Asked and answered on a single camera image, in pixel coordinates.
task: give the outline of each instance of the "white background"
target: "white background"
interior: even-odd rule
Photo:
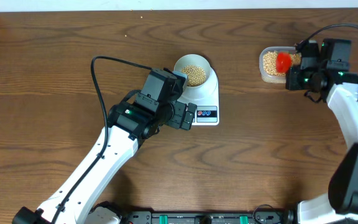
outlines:
[[[358,0],[0,0],[0,12],[358,7]]]

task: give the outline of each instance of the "bowl of beans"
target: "bowl of beans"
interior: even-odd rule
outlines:
[[[301,55],[294,47],[268,47],[262,51],[259,57],[259,70],[262,80],[269,83],[285,83],[285,73],[276,71],[277,55],[281,52],[288,53],[292,65],[300,65]]]
[[[211,66],[204,57],[189,54],[181,57],[176,62],[173,70],[187,75],[187,88],[198,88],[209,78]]]

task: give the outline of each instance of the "kitchen scale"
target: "kitchen scale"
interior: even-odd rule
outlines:
[[[199,86],[187,86],[178,99],[182,103],[197,105],[193,125],[215,126],[219,124],[219,82],[216,72],[202,56],[185,55],[175,64],[174,74],[184,76],[180,71],[187,65],[201,67],[206,73],[206,81]]]

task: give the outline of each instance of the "wood grain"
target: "wood grain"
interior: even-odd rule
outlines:
[[[325,193],[346,151],[339,125],[327,105],[263,82],[258,59],[266,47],[338,22],[358,23],[358,9],[0,13],[0,223],[21,206],[37,208],[98,137],[95,55],[171,69],[185,54],[204,55],[217,71],[221,105],[217,127],[162,128],[99,202],[244,211]],[[323,37],[353,39],[358,72],[358,31]],[[96,72],[108,107],[147,77],[104,61]]]

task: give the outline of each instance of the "red spoon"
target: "red spoon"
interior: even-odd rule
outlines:
[[[280,52],[276,59],[276,70],[280,73],[286,73],[292,64],[291,56],[287,53]]]

